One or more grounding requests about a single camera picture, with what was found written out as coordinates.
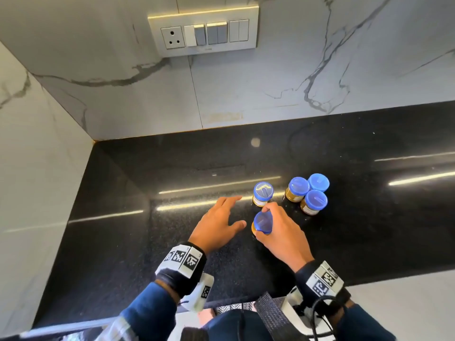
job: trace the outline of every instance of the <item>jar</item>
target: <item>jar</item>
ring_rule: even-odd
[[[284,192],[284,196],[291,202],[300,202],[309,192],[310,184],[302,177],[294,177]]]
[[[272,212],[259,212],[254,217],[253,223],[251,224],[251,231],[255,234],[256,230],[263,232],[265,235],[269,235],[272,232],[273,217]]]
[[[325,192],[330,185],[328,178],[322,174],[312,174],[308,178],[308,183],[310,183],[311,190],[319,190]]]
[[[327,206],[327,196],[322,191],[310,190],[300,202],[300,208],[308,215],[316,215]]]
[[[268,182],[259,182],[253,189],[253,203],[258,207],[264,207],[273,196],[273,187]]]

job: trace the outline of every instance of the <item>white switch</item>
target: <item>white switch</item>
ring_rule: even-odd
[[[248,40],[249,20],[238,21],[238,40],[239,42]]]
[[[238,42],[238,20],[229,22],[229,41]]]
[[[185,43],[187,47],[195,47],[196,44],[196,35],[194,34],[194,26],[188,25],[184,27],[185,30]]]

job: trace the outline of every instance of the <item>blue lid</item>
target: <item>blue lid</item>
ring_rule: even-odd
[[[296,196],[304,196],[310,190],[310,184],[302,177],[294,177],[289,183],[289,190]]]
[[[328,178],[322,174],[312,174],[310,178],[308,178],[308,183],[310,183],[311,189],[320,190],[322,192],[326,191],[330,185]]]
[[[273,187],[270,183],[259,182],[254,186],[253,194],[259,201],[267,202],[273,196]]]
[[[268,235],[272,231],[273,217],[272,212],[267,211],[265,213],[259,212],[254,217],[254,228],[257,231],[261,231],[264,234]]]
[[[305,195],[305,203],[314,211],[324,209],[324,207],[327,206],[327,202],[327,196],[320,190],[310,190],[308,194]]]

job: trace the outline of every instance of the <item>electrical outlet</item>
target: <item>electrical outlet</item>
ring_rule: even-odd
[[[161,33],[166,49],[185,48],[181,26],[162,28]]]

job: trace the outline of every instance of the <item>black granite countertop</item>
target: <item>black granite countertop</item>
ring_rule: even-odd
[[[316,216],[275,200],[348,285],[454,268],[454,129],[455,102],[446,102],[98,142],[34,327],[117,315],[214,200],[251,196],[264,179],[278,193],[294,176],[330,179]],[[230,220],[250,224],[258,211],[245,199]],[[204,271],[215,276],[210,306],[294,285],[249,227]]]

